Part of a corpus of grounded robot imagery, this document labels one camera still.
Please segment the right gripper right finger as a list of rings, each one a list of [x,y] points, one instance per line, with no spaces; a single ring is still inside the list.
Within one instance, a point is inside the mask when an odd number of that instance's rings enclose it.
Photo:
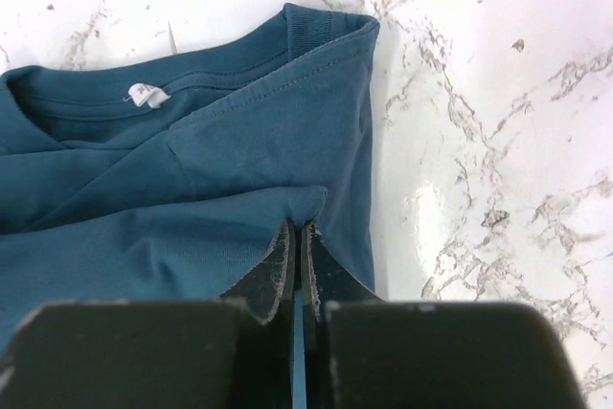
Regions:
[[[301,235],[310,408],[581,408],[550,323],[496,302],[386,302]]]

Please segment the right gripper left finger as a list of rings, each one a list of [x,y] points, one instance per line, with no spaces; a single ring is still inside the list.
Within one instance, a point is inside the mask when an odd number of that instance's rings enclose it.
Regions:
[[[5,408],[288,408],[296,234],[210,301],[33,310],[1,361]]]

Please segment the blue t shirt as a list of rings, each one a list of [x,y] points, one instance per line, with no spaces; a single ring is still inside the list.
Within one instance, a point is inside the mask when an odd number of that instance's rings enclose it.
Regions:
[[[211,49],[1,78],[1,342],[44,304],[219,296],[280,224],[375,284],[378,21],[286,4]]]

